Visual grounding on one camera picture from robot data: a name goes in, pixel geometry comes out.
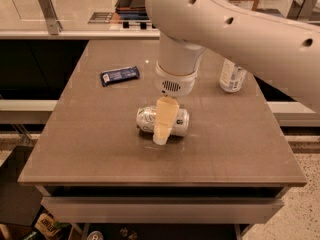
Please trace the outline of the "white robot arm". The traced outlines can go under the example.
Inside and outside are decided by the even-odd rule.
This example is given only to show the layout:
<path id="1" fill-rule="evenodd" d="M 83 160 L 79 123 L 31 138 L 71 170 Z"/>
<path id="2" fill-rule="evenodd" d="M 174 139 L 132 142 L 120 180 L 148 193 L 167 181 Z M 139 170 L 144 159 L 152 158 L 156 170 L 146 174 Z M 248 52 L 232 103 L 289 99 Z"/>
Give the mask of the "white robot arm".
<path id="1" fill-rule="evenodd" d="M 320 112 L 320 30 L 249 11 L 226 0 L 145 0 L 160 31 L 156 86 L 179 97 L 194 86 L 201 55 L 210 49 Z"/>

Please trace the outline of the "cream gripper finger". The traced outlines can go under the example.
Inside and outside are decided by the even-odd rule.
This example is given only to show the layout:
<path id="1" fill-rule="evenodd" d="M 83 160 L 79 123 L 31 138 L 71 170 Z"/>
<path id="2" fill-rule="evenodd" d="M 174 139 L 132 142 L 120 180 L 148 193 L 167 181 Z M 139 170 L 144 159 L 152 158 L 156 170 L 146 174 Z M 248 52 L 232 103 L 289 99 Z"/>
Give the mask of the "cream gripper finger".
<path id="1" fill-rule="evenodd" d="M 172 131 L 179 111 L 179 103 L 170 96 L 163 96 L 156 103 L 156 118 L 153 141 L 157 145 L 165 145 Z"/>

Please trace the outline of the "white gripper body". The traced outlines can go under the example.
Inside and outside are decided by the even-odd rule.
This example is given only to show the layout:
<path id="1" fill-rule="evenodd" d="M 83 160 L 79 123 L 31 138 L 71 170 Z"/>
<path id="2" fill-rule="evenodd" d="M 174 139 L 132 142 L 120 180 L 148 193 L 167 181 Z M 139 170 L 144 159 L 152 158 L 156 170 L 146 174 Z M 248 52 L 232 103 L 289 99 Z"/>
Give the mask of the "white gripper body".
<path id="1" fill-rule="evenodd" d="M 158 61 L 155 70 L 155 85 L 162 95 L 186 96 L 192 91 L 197 74 L 198 64 Z"/>

